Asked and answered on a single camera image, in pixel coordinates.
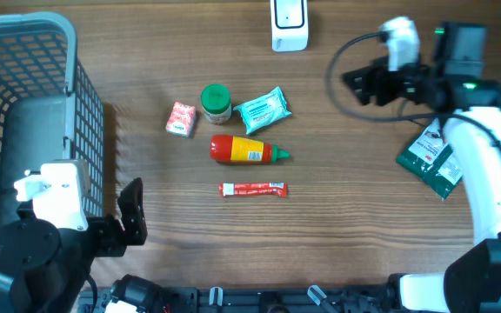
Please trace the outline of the green 3M gloves package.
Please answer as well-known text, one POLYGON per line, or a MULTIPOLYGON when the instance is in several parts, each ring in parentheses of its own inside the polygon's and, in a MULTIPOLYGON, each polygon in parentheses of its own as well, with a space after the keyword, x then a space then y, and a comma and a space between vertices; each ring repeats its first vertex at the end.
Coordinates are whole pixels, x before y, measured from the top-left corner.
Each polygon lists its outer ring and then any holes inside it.
POLYGON ((437 119, 397 156, 396 162, 427 184, 445 200, 456 188, 463 172, 437 119))

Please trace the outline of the mint wet wipes pack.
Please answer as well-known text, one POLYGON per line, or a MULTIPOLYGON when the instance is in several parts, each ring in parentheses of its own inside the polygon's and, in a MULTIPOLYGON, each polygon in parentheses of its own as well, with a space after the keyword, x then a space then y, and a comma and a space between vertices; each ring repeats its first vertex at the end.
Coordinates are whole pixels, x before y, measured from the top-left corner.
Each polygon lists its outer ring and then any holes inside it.
POLYGON ((233 110, 242 117, 247 135, 292 115, 287 109, 287 101, 280 87, 254 100, 239 104, 233 110))

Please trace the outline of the orange snack packet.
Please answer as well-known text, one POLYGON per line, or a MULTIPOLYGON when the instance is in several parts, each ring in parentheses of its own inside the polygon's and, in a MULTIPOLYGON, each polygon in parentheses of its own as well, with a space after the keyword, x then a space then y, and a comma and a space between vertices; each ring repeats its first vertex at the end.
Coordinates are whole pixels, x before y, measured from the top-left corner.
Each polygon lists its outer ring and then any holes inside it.
POLYGON ((181 137, 189 137, 192 133, 197 111, 194 106, 175 102, 165 126, 168 133, 181 137))

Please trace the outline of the red sauce bottle green cap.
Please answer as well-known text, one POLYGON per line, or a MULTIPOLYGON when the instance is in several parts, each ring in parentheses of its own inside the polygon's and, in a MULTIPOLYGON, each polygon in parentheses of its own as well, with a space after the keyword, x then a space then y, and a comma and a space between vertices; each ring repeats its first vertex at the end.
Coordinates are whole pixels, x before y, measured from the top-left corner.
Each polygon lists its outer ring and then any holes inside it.
POLYGON ((290 157, 275 144, 245 137, 214 135, 210 140, 210 158, 219 163, 276 163, 290 157))

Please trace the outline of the green lid spice jar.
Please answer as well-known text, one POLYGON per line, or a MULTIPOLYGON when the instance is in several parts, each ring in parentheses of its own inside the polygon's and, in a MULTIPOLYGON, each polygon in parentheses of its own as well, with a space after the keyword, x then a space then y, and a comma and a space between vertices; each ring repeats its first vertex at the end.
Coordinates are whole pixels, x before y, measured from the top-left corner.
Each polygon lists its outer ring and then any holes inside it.
POLYGON ((210 123, 221 124, 230 119, 232 113, 230 92, 219 83, 206 86, 201 93, 204 116, 210 123))

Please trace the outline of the red snack bar wrapper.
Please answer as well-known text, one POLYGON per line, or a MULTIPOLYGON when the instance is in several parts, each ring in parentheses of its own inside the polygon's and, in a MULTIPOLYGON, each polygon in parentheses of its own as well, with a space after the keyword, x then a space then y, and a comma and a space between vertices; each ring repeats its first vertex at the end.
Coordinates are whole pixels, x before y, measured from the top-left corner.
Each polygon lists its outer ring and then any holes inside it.
POLYGON ((288 186, 285 183, 220 183, 218 188, 222 197, 288 195, 288 186))

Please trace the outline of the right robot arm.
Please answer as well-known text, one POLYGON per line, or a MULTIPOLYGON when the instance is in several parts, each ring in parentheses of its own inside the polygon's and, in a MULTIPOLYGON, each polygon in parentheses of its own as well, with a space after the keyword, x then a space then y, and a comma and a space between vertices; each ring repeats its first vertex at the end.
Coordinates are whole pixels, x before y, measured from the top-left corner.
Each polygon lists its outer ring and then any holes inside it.
POLYGON ((394 310, 501 312, 501 84, 482 77, 486 28, 444 22, 432 65, 421 62, 415 24, 397 17, 377 38, 386 57, 343 74, 362 104, 397 98, 428 106, 463 174, 474 245, 444 272, 393 280, 394 310))

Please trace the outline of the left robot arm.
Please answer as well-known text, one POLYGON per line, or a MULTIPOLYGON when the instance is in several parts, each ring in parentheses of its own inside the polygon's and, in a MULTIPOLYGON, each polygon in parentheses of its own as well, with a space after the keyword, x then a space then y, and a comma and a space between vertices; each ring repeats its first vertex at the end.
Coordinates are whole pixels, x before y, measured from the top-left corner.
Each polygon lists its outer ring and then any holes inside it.
POLYGON ((68 312, 98 257, 121 257, 144 245, 143 181, 117 199, 121 216, 91 217, 87 230, 59 229, 27 215, 0 229, 0 313, 68 312))

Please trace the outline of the white barcode scanner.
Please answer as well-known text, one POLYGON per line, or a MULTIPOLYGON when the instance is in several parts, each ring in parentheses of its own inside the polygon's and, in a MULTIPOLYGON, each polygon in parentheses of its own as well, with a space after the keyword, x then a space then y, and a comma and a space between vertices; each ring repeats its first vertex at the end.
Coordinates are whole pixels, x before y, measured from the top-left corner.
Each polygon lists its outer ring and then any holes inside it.
POLYGON ((270 0, 271 48, 277 52, 304 50, 309 40, 307 0, 270 0))

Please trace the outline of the grey plastic mesh basket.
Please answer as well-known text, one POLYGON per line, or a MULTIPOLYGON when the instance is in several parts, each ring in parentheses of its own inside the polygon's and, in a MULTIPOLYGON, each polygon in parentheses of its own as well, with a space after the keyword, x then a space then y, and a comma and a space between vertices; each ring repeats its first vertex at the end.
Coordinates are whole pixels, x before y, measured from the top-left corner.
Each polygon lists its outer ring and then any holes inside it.
POLYGON ((88 164, 86 216, 104 213, 104 106, 77 57, 77 32, 52 12, 0 16, 0 228, 17 220, 26 170, 88 164))

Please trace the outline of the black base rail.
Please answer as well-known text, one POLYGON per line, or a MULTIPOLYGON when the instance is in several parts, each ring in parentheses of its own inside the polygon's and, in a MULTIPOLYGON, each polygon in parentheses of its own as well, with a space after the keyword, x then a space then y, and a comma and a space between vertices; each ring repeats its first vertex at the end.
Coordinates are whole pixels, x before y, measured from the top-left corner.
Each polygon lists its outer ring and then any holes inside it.
POLYGON ((101 290, 94 300, 83 291, 77 312, 170 312, 170 313, 313 313, 313 312, 391 312, 392 300, 376 286, 342 289, 210 290, 151 286, 101 290))

